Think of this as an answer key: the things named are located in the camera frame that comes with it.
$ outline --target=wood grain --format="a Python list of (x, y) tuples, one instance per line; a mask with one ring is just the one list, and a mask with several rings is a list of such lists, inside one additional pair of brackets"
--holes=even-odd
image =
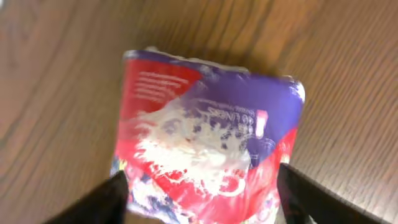
[(5, 0), (2, 222), (40, 223), (107, 178), (122, 54), (155, 45), (301, 80), (292, 165), (398, 223), (397, 21), (395, 0)]

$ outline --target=plastic package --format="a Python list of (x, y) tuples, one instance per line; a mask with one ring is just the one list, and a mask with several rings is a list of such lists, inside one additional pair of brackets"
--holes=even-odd
[(274, 223), (302, 84), (155, 50), (125, 62), (111, 173), (126, 173), (128, 209), (165, 223)]

